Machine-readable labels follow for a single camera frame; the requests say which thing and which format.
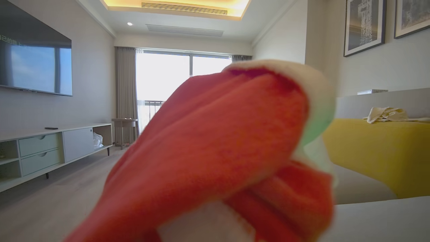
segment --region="wall-mounted tv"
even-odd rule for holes
[[[72,95],[72,41],[0,0],[0,87]]]

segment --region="tv stand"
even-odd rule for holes
[[[93,132],[103,136],[103,147],[94,148]],[[111,124],[59,127],[0,133],[0,192],[86,156],[112,147]]]

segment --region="ceiling vent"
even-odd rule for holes
[[[165,4],[165,3],[142,2],[142,8],[228,15],[228,11],[226,9],[207,8],[207,7],[203,7],[203,6],[197,7],[197,6],[190,6],[190,5],[176,5],[176,4]]]
[[[146,25],[149,31],[153,32],[165,32],[165,33],[176,33],[176,34],[192,34],[202,36],[214,36],[222,37],[224,31],[212,30],[212,29],[201,29],[201,28],[183,28],[183,27],[172,27],[172,26],[161,26],[161,25]]]

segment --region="white cloth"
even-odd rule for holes
[[[377,108],[373,107],[370,110],[369,116],[363,118],[367,120],[369,124],[375,122],[386,122],[386,121],[418,121],[418,122],[430,122],[430,118],[408,118],[406,110],[400,108]]]

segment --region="picture frame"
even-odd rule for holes
[[[385,43],[387,0],[347,0],[344,57]]]
[[[430,28],[430,1],[396,0],[395,18],[395,39],[428,29]]]

